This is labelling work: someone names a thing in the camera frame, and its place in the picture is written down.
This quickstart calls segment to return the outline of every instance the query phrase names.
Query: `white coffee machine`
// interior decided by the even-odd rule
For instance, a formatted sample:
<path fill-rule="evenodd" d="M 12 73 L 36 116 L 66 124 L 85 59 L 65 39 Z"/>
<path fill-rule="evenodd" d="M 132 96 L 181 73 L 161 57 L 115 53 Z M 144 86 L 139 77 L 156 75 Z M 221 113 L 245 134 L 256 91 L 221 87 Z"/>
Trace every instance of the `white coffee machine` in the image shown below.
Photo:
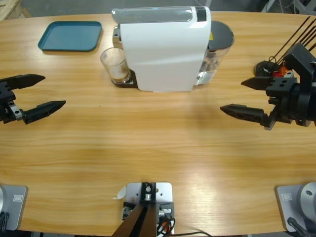
<path fill-rule="evenodd" d="M 206 6 L 113 9 L 113 45 L 122 48 L 131 80 L 121 87 L 190 91 L 211 33 Z"/>

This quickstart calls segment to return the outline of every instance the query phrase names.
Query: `black cylinder lid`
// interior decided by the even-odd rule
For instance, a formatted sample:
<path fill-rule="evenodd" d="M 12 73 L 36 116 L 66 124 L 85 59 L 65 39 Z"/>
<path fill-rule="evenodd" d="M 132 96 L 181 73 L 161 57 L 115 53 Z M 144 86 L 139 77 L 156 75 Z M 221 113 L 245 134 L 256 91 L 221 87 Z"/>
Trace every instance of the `black cylinder lid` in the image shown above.
<path fill-rule="evenodd" d="M 216 51 L 218 49 L 229 48 L 234 43 L 234 34 L 231 29 L 224 23 L 212 21 L 212 35 L 208 42 L 208 49 Z"/>

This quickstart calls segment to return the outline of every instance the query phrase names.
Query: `teal tray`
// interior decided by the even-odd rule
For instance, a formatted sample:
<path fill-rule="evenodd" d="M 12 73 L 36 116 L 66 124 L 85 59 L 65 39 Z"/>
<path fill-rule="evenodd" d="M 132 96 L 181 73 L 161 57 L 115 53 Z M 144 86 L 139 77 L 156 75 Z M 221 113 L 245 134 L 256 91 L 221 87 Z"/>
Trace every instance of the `teal tray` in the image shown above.
<path fill-rule="evenodd" d="M 92 51 L 101 31 L 97 21 L 55 21 L 48 25 L 38 46 L 46 51 Z"/>

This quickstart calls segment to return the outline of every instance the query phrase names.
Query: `wood grain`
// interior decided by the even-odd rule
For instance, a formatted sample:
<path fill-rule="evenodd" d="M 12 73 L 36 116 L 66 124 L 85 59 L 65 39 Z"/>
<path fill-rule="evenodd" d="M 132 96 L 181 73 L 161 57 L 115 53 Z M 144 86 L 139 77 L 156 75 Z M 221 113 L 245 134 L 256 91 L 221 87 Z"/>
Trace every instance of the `wood grain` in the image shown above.
<path fill-rule="evenodd" d="M 274 188 L 315 181 L 314 125 L 277 123 L 265 131 L 219 107 L 246 104 L 268 112 L 264 92 L 240 83 L 306 16 L 214 12 L 212 17 L 231 27 L 235 44 L 209 85 L 180 93 L 112 85 L 99 60 L 112 46 L 110 15 L 0 22 L 1 78 L 46 76 L 16 90 L 17 105 L 27 110 L 67 101 L 38 122 L 0 125 L 0 182 L 29 188 L 20 229 L 111 235 L 121 223 L 122 201 L 112 198 L 122 186 L 167 181 L 173 185 L 177 233 L 283 230 Z M 97 48 L 42 52 L 37 43 L 57 20 L 101 22 Z"/>

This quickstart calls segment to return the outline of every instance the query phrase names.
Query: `metal mounting plate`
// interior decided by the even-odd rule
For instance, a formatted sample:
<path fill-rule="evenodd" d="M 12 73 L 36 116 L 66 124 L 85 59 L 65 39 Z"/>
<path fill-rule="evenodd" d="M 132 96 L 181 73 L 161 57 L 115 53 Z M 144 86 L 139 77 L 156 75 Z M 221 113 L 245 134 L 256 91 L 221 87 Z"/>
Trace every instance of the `metal mounting plate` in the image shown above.
<path fill-rule="evenodd" d="M 303 185 L 280 186 L 276 189 L 283 226 L 290 232 L 295 232 L 295 230 L 287 222 L 289 217 L 293 217 L 298 224 L 306 229 L 304 217 L 301 214 L 298 202 L 298 193 L 302 186 Z"/>
<path fill-rule="evenodd" d="M 2 208 L 0 206 L 0 210 L 2 209 L 1 211 L 9 213 L 10 215 L 6 229 L 9 231 L 14 231 L 20 226 L 24 203 L 27 195 L 27 187 L 2 185 L 0 186 L 0 193 L 3 195 L 3 205 Z"/>
<path fill-rule="evenodd" d="M 126 201 L 134 204 L 139 203 L 142 183 L 129 183 L 126 186 Z M 170 183 L 156 183 L 156 201 L 173 202 L 172 185 Z"/>

